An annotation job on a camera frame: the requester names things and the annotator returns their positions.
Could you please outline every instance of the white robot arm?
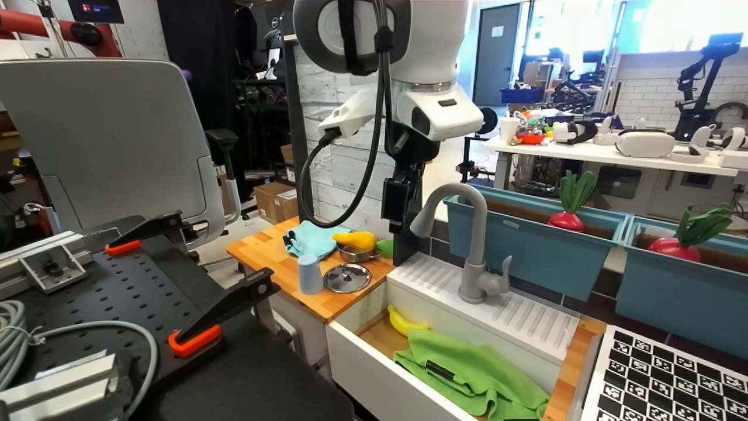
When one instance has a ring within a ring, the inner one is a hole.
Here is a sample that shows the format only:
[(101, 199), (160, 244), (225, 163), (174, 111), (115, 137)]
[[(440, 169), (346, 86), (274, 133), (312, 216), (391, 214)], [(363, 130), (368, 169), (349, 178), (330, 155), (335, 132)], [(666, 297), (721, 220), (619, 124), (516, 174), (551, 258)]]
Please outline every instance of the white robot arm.
[[(453, 82), (467, 0), (383, 0), (392, 29), (392, 123), (429, 140), (475, 133), (484, 114)], [(376, 11), (370, 0), (297, 0), (294, 31), (313, 63), (333, 72), (370, 75), (376, 63)], [(361, 92), (322, 130), (353, 137), (375, 118), (375, 92)]]

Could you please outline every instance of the cable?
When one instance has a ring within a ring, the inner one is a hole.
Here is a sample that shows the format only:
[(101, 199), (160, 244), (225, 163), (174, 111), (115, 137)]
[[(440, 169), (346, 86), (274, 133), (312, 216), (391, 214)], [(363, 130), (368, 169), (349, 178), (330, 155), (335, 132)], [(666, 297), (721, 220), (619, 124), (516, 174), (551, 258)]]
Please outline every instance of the cable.
[(126, 417), (132, 420), (135, 414), (135, 409), (140, 407), (140, 403), (145, 400), (145, 396), (156, 376), (156, 362), (160, 362), (156, 339), (145, 327), (140, 327), (135, 323), (126, 323), (126, 320), (90, 320), (90, 323), (53, 327), (53, 330), (39, 333), (39, 337), (58, 337), (58, 334), (68, 334), (68, 333), (77, 333), (77, 330), (101, 330), (101, 327), (133, 330), (133, 333), (142, 334), (148, 342), (148, 348), (150, 348), (148, 373), (145, 373), (145, 380), (142, 380), (133, 403), (126, 407)]
[[(376, 0), (376, 21), (378, 21), (378, 31), (389, 31), (389, 20), (387, 20), (387, 7), (383, 7), (383, 0)], [(378, 56), (378, 82), (376, 82), (376, 107), (375, 107), (375, 133), (371, 133), (371, 147), (370, 147), (370, 159), (368, 159), (368, 169), (364, 169), (364, 176), (363, 176), (363, 182), (359, 186), (359, 193), (350, 202), (350, 207), (343, 210), (343, 216), (330, 220), (330, 223), (322, 223), (313, 216), (308, 216), (308, 223), (318, 225), (318, 228), (337, 228), (337, 225), (343, 225), (359, 209), (359, 203), (364, 199), (364, 193), (370, 188), (370, 181), (371, 181), (371, 174), (375, 174), (375, 163), (376, 163), (376, 151), (378, 151), (378, 138), (382, 138), (382, 114), (383, 114), (383, 103), (387, 103), (387, 92), (391, 92), (391, 52), (376, 52)], [(308, 159), (305, 161), (301, 166), (301, 176), (299, 176), (299, 197), (305, 199), (307, 197), (307, 181), (308, 181), (308, 171), (312, 171), (312, 161), (327, 147), (333, 146), (337, 138), (335, 132), (327, 132), (320, 142), (312, 151)]]
[(0, 303), (0, 392), (10, 386), (20, 373), (30, 334), (27, 333), (27, 307), (23, 303)]

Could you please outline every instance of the faucet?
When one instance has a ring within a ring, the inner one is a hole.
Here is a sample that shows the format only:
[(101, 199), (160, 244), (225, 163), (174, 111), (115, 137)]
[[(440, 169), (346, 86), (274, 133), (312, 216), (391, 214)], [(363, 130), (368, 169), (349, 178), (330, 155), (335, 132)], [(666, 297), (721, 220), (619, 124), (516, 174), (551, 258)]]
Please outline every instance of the faucet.
[(432, 225), (434, 225), (434, 214), (437, 207), (444, 197), (458, 194), (460, 199), (467, 199), (475, 209), (472, 216), (472, 232), (470, 232), (470, 250), (466, 258), (463, 266), (463, 284), (458, 287), (458, 294), (463, 303), (480, 305), (487, 303), (487, 294), (501, 297), (503, 293), (510, 290), (510, 266), (512, 266), (512, 256), (506, 258), (503, 262), (503, 276), (487, 273), (487, 262), (484, 262), (484, 250), (487, 250), (487, 217), (489, 217), (489, 207), (481, 193), (477, 193), (472, 186), (442, 186), (437, 188), (420, 214), (412, 223), (412, 232), (417, 237), (429, 237)]

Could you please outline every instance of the green towel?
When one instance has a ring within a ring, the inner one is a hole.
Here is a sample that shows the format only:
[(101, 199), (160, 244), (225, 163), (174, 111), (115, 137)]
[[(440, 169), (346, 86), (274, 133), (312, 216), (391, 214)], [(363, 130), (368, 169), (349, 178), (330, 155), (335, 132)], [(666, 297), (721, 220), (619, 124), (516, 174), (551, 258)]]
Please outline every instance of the green towel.
[(489, 421), (543, 420), (549, 396), (491, 347), (430, 330), (409, 333), (395, 361), (472, 417)]

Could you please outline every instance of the computer monitor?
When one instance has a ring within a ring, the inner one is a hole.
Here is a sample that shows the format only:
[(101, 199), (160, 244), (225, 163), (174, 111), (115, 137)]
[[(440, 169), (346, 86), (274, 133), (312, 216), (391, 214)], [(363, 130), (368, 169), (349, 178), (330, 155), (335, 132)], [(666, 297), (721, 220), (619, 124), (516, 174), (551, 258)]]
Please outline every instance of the computer monitor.
[(208, 140), (181, 69), (142, 62), (4, 62), (0, 103), (65, 230), (182, 210), (225, 228)]

